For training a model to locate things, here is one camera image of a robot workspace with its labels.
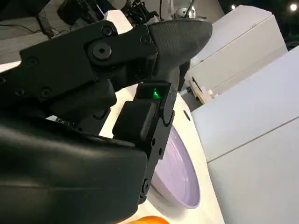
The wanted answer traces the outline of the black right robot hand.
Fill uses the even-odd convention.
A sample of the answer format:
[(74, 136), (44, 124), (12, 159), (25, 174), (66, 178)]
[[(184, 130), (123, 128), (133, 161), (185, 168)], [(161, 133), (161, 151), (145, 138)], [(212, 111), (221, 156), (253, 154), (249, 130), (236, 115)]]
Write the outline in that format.
[(179, 67), (212, 24), (119, 34), (107, 20), (20, 52), (0, 74), (0, 221), (111, 224), (146, 200), (175, 116)]

